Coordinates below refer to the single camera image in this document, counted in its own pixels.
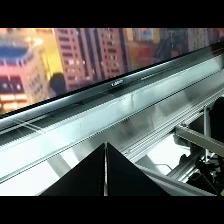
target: support beam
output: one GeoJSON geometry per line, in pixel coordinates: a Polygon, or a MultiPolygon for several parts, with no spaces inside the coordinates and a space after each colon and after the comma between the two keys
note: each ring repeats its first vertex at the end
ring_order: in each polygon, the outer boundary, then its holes
{"type": "Polygon", "coordinates": [[[184,138],[198,146],[201,146],[202,148],[208,149],[209,151],[224,157],[224,144],[222,142],[183,126],[176,127],[175,132],[176,135],[181,138],[184,138]]]}

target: television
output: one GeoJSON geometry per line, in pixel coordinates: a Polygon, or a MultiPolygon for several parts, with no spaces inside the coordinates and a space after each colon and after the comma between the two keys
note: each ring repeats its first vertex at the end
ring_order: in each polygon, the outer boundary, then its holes
{"type": "Polygon", "coordinates": [[[148,77],[189,54],[198,59],[223,38],[224,28],[0,28],[0,126],[148,77]]]}

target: cityscape image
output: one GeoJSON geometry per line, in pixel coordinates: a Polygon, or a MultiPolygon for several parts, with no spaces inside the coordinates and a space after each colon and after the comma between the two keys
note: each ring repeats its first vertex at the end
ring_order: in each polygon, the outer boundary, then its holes
{"type": "Polygon", "coordinates": [[[0,28],[0,114],[224,40],[224,28],[0,28]]]}

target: pink building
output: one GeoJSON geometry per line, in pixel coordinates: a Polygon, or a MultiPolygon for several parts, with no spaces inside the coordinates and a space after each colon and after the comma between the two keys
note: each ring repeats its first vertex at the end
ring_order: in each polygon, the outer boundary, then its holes
{"type": "Polygon", "coordinates": [[[126,71],[122,29],[55,28],[55,35],[69,91],[126,71]]]}
{"type": "Polygon", "coordinates": [[[0,45],[0,104],[5,112],[45,100],[48,81],[39,55],[24,46],[0,45]]]}

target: brand logo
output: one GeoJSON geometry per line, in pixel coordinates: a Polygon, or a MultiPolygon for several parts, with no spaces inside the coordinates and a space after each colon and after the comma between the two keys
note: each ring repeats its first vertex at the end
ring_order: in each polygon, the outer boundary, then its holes
{"type": "Polygon", "coordinates": [[[117,86],[117,85],[119,85],[119,84],[122,84],[124,82],[124,80],[123,79],[121,79],[121,80],[118,80],[118,81],[116,81],[116,82],[113,82],[113,83],[111,83],[111,86],[117,86]]]}

